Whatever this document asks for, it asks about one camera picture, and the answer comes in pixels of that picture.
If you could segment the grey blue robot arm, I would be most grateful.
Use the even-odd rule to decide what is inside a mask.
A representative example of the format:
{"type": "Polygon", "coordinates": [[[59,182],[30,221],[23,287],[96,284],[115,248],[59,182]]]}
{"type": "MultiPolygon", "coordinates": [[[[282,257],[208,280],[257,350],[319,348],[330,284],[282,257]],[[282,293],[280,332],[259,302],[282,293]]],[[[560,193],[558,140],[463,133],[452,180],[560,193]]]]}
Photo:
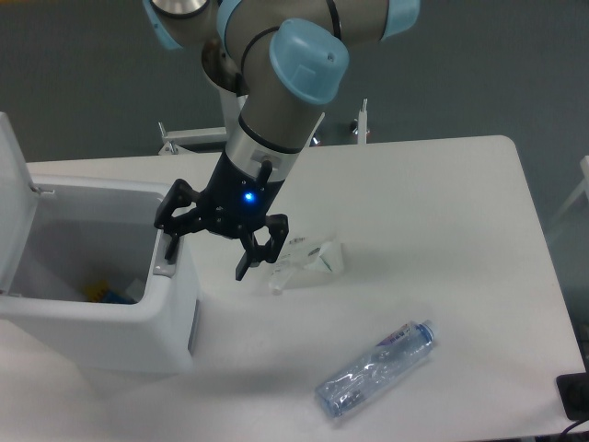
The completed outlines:
{"type": "Polygon", "coordinates": [[[349,50],[410,29],[417,1],[147,1],[161,43],[182,48],[218,39],[246,100],[202,191],[176,180],[156,211],[169,236],[166,259],[185,235],[237,239],[237,278],[277,260],[288,218],[271,205],[326,106],[336,97],[349,50]]]}

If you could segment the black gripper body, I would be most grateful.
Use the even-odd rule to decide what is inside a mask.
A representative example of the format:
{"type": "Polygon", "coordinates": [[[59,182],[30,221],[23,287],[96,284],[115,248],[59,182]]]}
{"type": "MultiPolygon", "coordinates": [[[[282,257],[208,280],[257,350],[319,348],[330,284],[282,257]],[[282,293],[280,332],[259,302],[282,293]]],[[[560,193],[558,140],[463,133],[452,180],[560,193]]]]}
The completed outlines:
{"type": "Polygon", "coordinates": [[[223,153],[196,202],[207,228],[227,238],[248,236],[263,227],[273,238],[285,236],[288,217],[268,213],[283,186],[281,180],[271,180],[272,172],[273,162],[267,157],[255,162],[254,172],[249,175],[223,153]]]}

